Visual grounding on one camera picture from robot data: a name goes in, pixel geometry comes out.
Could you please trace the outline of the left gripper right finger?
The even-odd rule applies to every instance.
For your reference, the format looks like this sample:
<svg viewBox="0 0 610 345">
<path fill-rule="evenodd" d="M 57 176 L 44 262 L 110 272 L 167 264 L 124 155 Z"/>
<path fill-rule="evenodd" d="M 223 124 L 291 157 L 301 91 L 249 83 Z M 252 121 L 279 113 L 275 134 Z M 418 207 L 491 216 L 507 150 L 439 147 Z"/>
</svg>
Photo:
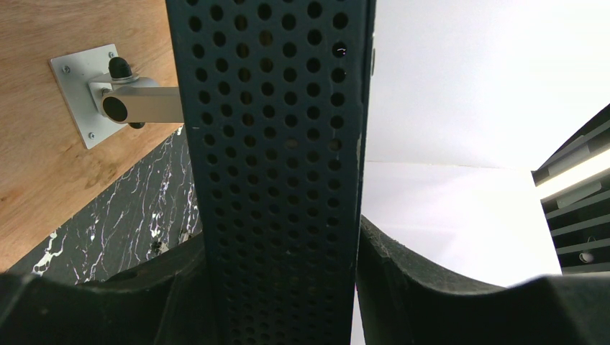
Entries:
<svg viewBox="0 0 610 345">
<path fill-rule="evenodd" d="M 504 288 L 449 270 L 361 221 L 358 302 L 367 344 L 607 344 L 609 276 Z"/>
</svg>

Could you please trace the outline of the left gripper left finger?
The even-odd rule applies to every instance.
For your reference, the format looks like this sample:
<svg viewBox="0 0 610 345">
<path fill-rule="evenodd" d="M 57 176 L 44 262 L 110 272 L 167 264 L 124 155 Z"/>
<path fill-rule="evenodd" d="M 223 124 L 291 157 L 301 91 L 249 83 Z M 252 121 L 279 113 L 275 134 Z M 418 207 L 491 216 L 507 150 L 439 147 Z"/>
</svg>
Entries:
<svg viewBox="0 0 610 345">
<path fill-rule="evenodd" d="M 106 281 L 1 276 L 3 344 L 218 344 L 204 238 Z"/>
</svg>

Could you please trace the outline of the dark teal network switch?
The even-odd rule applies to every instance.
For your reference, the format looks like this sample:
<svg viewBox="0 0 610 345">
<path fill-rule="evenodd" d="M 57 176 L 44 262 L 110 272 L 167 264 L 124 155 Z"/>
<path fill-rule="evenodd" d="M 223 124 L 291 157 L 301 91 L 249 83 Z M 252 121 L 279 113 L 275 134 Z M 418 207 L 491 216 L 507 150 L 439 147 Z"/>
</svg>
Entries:
<svg viewBox="0 0 610 345">
<path fill-rule="evenodd" d="M 215 344 L 348 344 L 374 1 L 168 1 Z"/>
</svg>

